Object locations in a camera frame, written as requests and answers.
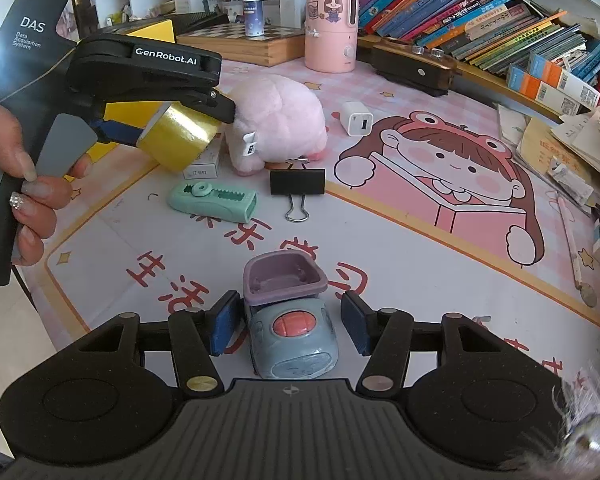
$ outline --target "toy car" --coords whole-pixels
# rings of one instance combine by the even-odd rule
[[[338,361],[329,313],[317,295],[327,277],[301,251],[275,251],[244,268],[251,359],[263,379],[313,379]]]

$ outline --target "cartoon girl illustration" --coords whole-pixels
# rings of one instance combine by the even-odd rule
[[[340,16],[338,14],[342,12],[342,0],[324,0],[324,12],[328,14],[328,22],[339,22]]]
[[[428,112],[387,117],[340,154],[335,175],[385,205],[510,258],[544,256],[528,174],[497,139]]]

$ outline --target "human hand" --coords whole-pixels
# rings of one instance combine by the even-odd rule
[[[91,158],[83,155],[71,168],[75,178],[91,171]],[[16,236],[20,258],[13,263],[30,266],[44,253],[42,240],[56,230],[56,213],[71,200],[72,188],[64,178],[37,176],[36,168],[22,146],[22,130],[18,120],[0,106],[0,169],[17,178],[24,178],[22,193],[14,193],[11,210],[21,224]]]

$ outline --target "white spray bottle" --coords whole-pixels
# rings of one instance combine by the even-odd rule
[[[244,0],[242,13],[244,15],[245,36],[250,38],[264,36],[262,0]]]

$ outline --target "white tag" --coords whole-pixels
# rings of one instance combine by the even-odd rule
[[[253,155],[256,151],[256,133],[242,136],[242,156]]]

